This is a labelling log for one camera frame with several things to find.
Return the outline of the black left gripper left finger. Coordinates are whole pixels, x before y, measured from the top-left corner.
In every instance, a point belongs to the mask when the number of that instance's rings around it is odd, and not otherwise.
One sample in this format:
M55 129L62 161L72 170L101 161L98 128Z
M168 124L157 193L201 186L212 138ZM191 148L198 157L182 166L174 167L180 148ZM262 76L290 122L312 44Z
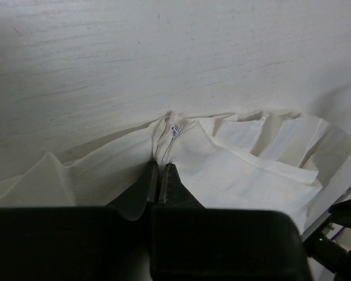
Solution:
M137 221L143 215L151 193L156 191L158 174L158 164L149 162L139 178L106 206L127 221Z

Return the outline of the white pleated skirt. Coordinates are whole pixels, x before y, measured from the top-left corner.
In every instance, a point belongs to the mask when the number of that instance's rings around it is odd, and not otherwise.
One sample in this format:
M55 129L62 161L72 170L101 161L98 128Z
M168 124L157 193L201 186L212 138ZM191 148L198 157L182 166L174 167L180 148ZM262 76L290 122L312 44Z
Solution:
M149 162L204 208L106 205ZM0 280L312 280L301 235L351 186L351 135L308 114L169 114L0 182Z

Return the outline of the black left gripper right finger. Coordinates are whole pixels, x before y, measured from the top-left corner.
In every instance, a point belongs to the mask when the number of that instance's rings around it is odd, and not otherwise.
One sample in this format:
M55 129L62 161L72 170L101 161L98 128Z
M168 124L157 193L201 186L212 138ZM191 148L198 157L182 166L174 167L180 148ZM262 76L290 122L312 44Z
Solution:
M154 208L204 208L183 185L174 163L162 169L152 162L152 209Z

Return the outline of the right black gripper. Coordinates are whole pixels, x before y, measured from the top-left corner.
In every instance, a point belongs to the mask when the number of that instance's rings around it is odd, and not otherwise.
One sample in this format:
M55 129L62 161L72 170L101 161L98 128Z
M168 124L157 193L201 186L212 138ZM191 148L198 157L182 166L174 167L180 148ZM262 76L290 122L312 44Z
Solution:
M351 280L351 250L330 240L323 230L330 223L351 229L351 199L332 205L329 217L303 242L307 255L334 273L335 280Z

